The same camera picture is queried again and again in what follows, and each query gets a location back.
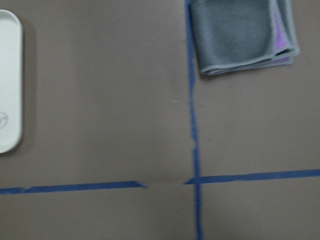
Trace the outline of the grey folded cloth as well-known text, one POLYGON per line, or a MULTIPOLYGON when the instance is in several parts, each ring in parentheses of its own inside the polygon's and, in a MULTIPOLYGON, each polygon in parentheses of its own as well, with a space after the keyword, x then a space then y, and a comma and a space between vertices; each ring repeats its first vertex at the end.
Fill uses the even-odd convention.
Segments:
POLYGON ((289 0, 193 0, 201 74, 290 65, 300 52, 289 0))

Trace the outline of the white rabbit tray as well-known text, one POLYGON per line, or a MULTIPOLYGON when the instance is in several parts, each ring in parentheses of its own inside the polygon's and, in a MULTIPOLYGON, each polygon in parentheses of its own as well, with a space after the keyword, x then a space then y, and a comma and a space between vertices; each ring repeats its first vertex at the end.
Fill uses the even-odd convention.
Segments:
POLYGON ((24 30, 18 17, 0 11, 0 153, 14 149, 23 135, 24 30))

